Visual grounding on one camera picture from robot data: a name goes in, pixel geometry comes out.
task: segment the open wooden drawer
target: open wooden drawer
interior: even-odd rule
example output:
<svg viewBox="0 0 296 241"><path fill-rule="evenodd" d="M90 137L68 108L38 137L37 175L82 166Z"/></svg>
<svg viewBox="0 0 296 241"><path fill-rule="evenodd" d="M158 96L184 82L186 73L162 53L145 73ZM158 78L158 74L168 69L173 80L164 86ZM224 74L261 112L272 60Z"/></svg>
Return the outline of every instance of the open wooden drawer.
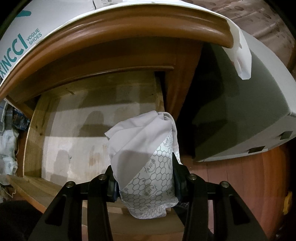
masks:
<svg viewBox="0 0 296 241"><path fill-rule="evenodd" d="M44 212L67 181L87 182L105 172L110 165L104 135L108 129L151 110L164 111L160 82L152 71L100 75L43 93L28 131L23 178L10 176L10 183ZM108 212L111 230L117 234L184 229L173 210L164 218L138 220L117 201L108 203Z"/></svg>

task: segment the wooden floor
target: wooden floor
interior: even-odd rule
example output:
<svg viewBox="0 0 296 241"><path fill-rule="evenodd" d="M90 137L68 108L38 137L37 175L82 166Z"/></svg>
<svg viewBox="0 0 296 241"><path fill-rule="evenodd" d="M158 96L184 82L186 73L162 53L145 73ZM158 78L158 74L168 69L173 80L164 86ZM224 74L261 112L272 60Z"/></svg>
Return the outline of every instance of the wooden floor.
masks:
<svg viewBox="0 0 296 241"><path fill-rule="evenodd" d="M22 176L22 156L26 133L20 134L18 176ZM213 183L227 180L251 209L268 238L275 235L280 220L284 198L287 194L289 159L284 145L265 153L235 159L193 163L183 157L182 162L190 172ZM209 228L213 230L213 210L210 205ZM182 234L159 236L113 235L114 240L173 241L181 240Z"/></svg>

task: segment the hexagon pattern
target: hexagon pattern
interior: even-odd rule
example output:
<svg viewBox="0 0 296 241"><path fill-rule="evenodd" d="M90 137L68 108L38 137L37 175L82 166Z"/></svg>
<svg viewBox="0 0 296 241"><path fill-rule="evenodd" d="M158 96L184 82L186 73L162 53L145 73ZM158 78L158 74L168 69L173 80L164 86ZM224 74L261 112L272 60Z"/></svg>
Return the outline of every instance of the hexagon pattern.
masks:
<svg viewBox="0 0 296 241"><path fill-rule="evenodd" d="M155 150L145 166L120 191L121 200L131 215L139 219L166 216L166 208L178 203L172 167L172 131ZM179 163L179 152L175 152Z"/></svg>

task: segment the white fabric with hexagon pattern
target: white fabric with hexagon pattern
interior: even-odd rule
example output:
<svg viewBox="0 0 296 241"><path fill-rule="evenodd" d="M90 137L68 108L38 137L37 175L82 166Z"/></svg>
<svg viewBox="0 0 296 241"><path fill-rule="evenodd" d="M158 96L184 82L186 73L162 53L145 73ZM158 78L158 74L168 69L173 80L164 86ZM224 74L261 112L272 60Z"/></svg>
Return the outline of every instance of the white fabric with hexagon pattern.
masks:
<svg viewBox="0 0 296 241"><path fill-rule="evenodd" d="M105 133L122 202L140 219L166 215L175 197L172 154L179 163L176 125L167 112L151 111L121 121Z"/></svg>

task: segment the metal screw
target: metal screw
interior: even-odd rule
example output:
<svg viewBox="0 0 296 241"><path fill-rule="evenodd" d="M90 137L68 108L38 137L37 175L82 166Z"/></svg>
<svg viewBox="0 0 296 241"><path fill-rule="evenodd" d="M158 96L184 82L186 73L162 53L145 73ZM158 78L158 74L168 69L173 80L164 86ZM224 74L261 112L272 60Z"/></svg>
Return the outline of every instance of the metal screw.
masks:
<svg viewBox="0 0 296 241"><path fill-rule="evenodd" d="M229 187L229 183L228 183L227 181L222 181L222 182L220 183L220 185L221 185L222 187L224 187L224 188L228 188L228 187Z"/></svg>
<svg viewBox="0 0 296 241"><path fill-rule="evenodd" d="M73 181L69 181L69 182L66 183L66 187L67 187L67 188L71 188L71 187L74 186L74 184L75 184L75 182L73 182Z"/></svg>
<svg viewBox="0 0 296 241"><path fill-rule="evenodd" d="M194 173L190 173L190 174L188 175L188 178L189 178L190 180L196 180L196 179L197 179L197 175L195 175Z"/></svg>
<svg viewBox="0 0 296 241"><path fill-rule="evenodd" d="M98 178L103 181L103 180L105 180L107 178L107 175L106 174L100 174L98 176Z"/></svg>

